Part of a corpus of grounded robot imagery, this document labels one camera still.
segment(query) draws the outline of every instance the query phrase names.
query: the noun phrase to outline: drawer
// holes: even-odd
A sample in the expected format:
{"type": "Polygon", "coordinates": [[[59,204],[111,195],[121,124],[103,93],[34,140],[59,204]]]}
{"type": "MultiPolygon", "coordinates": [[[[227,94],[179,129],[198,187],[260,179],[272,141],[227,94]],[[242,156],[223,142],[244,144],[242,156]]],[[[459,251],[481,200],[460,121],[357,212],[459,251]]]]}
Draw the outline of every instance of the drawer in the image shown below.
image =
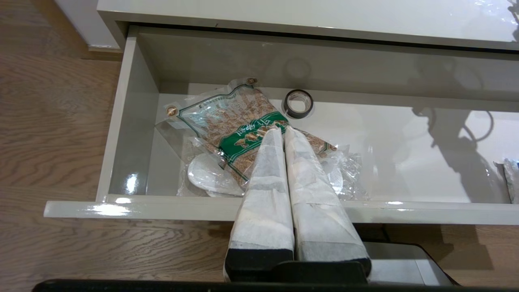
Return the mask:
{"type": "Polygon", "coordinates": [[[274,106],[307,90],[295,127],[362,156],[358,223],[519,224],[500,163],[519,157],[519,57],[131,26],[95,202],[46,217],[233,221],[241,198],[177,195],[185,164],[155,129],[165,104],[255,76],[274,106]]]}

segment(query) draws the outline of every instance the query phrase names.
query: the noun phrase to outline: open drawer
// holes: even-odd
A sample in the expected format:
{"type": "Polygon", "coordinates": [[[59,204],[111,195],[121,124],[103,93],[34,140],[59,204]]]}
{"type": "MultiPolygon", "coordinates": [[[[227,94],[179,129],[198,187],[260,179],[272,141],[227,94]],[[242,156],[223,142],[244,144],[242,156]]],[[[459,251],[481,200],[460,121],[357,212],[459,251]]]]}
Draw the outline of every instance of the open drawer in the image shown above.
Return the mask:
{"type": "Polygon", "coordinates": [[[362,155],[359,223],[519,224],[503,158],[519,157],[519,56],[132,26],[96,202],[46,217],[233,221],[241,198],[177,195],[185,167],[155,129],[163,106],[257,77],[274,106],[307,90],[297,128],[362,155]]]}

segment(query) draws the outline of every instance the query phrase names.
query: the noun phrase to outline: tape roll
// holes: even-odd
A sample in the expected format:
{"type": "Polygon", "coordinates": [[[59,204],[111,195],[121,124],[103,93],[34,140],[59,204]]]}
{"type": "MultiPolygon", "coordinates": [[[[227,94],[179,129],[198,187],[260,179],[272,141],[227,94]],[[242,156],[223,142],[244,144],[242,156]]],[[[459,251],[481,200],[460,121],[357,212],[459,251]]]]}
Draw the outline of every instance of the tape roll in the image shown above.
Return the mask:
{"type": "Polygon", "coordinates": [[[304,118],[307,116],[313,109],[313,99],[312,96],[302,90],[302,89],[294,89],[286,94],[285,99],[283,100],[283,109],[289,117],[292,118],[304,118]],[[295,109],[291,106],[293,101],[302,101],[305,105],[304,110],[295,109]]]}

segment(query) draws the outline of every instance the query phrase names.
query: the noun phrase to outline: wood grain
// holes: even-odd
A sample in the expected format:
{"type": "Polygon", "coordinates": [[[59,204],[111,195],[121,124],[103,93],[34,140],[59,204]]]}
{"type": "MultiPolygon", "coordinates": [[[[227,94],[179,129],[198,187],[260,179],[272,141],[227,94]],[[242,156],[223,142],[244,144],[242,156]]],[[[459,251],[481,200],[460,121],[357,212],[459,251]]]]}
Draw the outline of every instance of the wood grain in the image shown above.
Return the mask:
{"type": "MultiPolygon", "coordinates": [[[[79,59],[28,0],[0,0],[0,32],[0,291],[51,278],[222,281],[229,222],[43,217],[47,200],[94,200],[120,64],[79,59]]],[[[381,227],[359,230],[384,239],[381,227]]],[[[385,228],[462,285],[519,287],[518,227],[385,228]]]]}
{"type": "Polygon", "coordinates": [[[31,0],[31,2],[72,50],[82,58],[92,58],[87,43],[54,0],[31,0]]]}
{"type": "Polygon", "coordinates": [[[92,57],[96,60],[104,60],[104,61],[122,61],[122,50],[121,49],[113,49],[113,48],[99,48],[89,46],[88,50],[92,57]]]}

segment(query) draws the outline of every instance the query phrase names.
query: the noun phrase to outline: white paper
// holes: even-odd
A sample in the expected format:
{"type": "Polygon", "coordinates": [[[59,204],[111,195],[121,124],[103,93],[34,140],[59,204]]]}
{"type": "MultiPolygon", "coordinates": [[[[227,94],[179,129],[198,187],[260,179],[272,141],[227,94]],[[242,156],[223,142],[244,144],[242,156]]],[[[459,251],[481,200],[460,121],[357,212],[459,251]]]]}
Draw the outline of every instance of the white paper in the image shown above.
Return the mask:
{"type": "Polygon", "coordinates": [[[285,132],[285,156],[297,259],[369,258],[308,140],[292,127],[285,132]]]}
{"type": "Polygon", "coordinates": [[[229,248],[294,250],[280,129],[269,130],[263,137],[233,226],[229,248]]]}

